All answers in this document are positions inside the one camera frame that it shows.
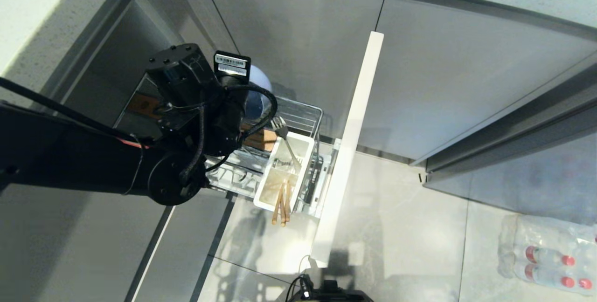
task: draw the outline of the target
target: chopsticks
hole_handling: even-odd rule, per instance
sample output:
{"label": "chopsticks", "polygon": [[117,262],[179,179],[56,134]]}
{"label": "chopsticks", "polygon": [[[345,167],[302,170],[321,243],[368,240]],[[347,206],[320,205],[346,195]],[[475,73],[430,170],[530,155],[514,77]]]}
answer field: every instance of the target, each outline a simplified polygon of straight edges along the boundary
{"label": "chopsticks", "polygon": [[278,221],[278,211],[280,212],[280,226],[285,227],[286,223],[290,221],[290,187],[288,187],[288,180],[284,180],[284,183],[280,186],[278,192],[278,199],[276,201],[276,208],[273,211],[273,217],[271,223],[275,225]]}

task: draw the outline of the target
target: white cabinet door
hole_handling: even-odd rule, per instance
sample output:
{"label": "white cabinet door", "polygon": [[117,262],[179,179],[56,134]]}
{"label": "white cabinet door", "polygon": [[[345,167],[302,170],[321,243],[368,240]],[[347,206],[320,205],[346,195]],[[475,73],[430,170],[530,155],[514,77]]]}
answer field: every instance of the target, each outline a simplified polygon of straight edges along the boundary
{"label": "white cabinet door", "polygon": [[383,0],[214,2],[238,51],[266,73],[275,93],[321,107],[321,134],[340,137]]}
{"label": "white cabinet door", "polygon": [[340,149],[326,190],[323,211],[311,250],[311,257],[318,261],[320,266],[326,266],[330,258],[340,207],[348,183],[356,145],[361,134],[367,103],[369,103],[369,93],[371,92],[371,85],[373,85],[383,37],[383,34],[377,32],[371,32],[369,35],[369,42],[367,43],[359,78],[350,103],[348,119],[342,134]]}
{"label": "white cabinet door", "polygon": [[377,31],[386,39],[360,144],[415,160],[565,81],[597,49],[554,30],[412,0],[385,0]]}

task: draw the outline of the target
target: sticker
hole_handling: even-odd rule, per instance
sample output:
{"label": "sticker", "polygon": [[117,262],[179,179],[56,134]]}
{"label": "sticker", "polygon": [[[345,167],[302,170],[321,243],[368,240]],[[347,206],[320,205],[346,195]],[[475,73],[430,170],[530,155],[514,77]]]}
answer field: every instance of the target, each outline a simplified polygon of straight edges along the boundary
{"label": "sticker", "polygon": [[246,68],[247,67],[247,61],[246,60],[240,60],[238,58],[234,58],[234,57],[230,57],[230,56],[226,56],[226,55],[221,55],[221,54],[216,54],[215,55],[215,61],[221,64],[228,64],[230,66],[235,66],[235,67],[239,67],[239,68]]}
{"label": "sticker", "polygon": [[226,64],[218,64],[218,70],[224,71],[225,73],[229,73],[229,74],[236,74],[236,75],[242,75],[242,76],[247,75],[247,69],[226,66]]}

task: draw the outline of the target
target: water bottle pack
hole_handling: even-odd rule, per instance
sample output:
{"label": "water bottle pack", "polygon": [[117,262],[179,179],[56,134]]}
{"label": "water bottle pack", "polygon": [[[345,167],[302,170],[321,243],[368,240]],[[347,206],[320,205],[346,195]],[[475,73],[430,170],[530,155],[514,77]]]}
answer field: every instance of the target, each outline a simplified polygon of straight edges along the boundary
{"label": "water bottle pack", "polygon": [[582,295],[597,293],[597,225],[528,215],[502,222],[499,273]]}

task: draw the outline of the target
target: black device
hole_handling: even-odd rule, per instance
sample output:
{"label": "black device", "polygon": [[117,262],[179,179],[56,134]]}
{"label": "black device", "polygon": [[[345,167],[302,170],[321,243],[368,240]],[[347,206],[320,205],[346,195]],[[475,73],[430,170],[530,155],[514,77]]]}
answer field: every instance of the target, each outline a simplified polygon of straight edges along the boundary
{"label": "black device", "polygon": [[[147,60],[146,72],[168,102],[158,124],[162,137],[138,137],[109,128],[44,96],[0,78],[0,87],[58,111],[73,121],[0,104],[0,191],[10,183],[137,194],[178,205],[207,187],[205,173],[273,118],[273,94],[249,82],[251,59],[216,52],[209,62],[193,43],[172,46]],[[249,90],[271,108],[241,131]],[[205,155],[220,163],[205,167]]]}
{"label": "black device", "polygon": [[[298,292],[294,293],[295,283],[299,283]],[[338,287],[335,280],[323,280],[319,289],[313,287],[309,275],[301,274],[290,283],[286,293],[286,302],[318,301],[318,302],[373,302],[367,294],[360,290],[346,290]]]}

